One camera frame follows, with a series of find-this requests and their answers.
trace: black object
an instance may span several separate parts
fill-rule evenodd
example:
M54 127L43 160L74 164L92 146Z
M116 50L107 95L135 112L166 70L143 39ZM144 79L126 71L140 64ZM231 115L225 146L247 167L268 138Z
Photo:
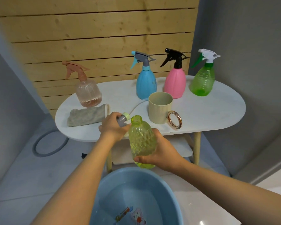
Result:
M84 159L87 156L87 154L82 153L81 158Z
M68 137L67 137L67 138L65 139L65 141L63 142L63 144L62 144L59 148L57 148L56 150L54 150L54 151L52 151L52 152L50 152L50 153L47 153L47 154L40 154L40 153L38 153L38 152L37 152L37 144L39 143L39 141L40 141L41 139L43 139L45 136L47 136L48 134L50 134L50 133L52 133L52 132L59 132L59 130L50 130L50 131L44 133L43 135L41 135L41 136L34 142L34 144L33 144L33 146L32 146L32 153L33 153L35 156L37 156L37 157L47 157L47 156L53 155L53 154L55 154L56 152L60 151L60 150L67 144L67 142L69 141L69 139L68 139Z
M165 64L167 64L168 61L176 60L176 62L174 64L174 68L180 69L180 68L182 68L182 61L184 59L189 58L189 57L185 56L183 53L181 53L180 51L177 51L177 50L166 48L165 52L168 53L168 55L167 55L167 58L165 59L165 61L163 62L163 64L161 64L160 67L163 67Z

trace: blue plastic basin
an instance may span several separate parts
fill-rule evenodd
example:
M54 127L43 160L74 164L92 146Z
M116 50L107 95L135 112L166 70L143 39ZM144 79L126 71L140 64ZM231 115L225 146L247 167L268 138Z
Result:
M128 167L101 180L90 224L183 225L183 219L174 193L161 177Z

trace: pink spray bottle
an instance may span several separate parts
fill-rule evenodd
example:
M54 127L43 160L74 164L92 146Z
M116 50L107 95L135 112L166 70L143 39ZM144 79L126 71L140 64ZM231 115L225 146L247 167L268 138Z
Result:
M176 60L176 62L174 64L174 68L170 71L169 75L165 79L164 92L169 93L174 99L177 99L183 95L186 87L186 76L182 70L182 60L189 57L177 50L172 50L169 48L166 48L165 52L167 52L168 55L160 67L163 67L168 61L171 60Z

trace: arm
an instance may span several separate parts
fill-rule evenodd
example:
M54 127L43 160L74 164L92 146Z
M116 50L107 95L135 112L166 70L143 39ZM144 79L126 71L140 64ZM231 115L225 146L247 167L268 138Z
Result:
M113 112L99 126L100 138L63 185L38 213L31 225L89 224L96 192L107 155L130 125L120 128Z
M281 224L281 195L201 168L182 158L157 129L158 146L149 156L135 157L180 176L246 225Z

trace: beige cup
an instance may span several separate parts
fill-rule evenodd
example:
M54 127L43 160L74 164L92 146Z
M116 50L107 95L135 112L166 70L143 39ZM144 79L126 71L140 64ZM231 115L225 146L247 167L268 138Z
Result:
M154 92L149 96L149 119L155 124L165 124L167 120L169 124L176 129L182 127L182 119L180 115L171 110L173 103L173 97L166 92ZM178 121L179 125L175 125L170 115L174 114Z

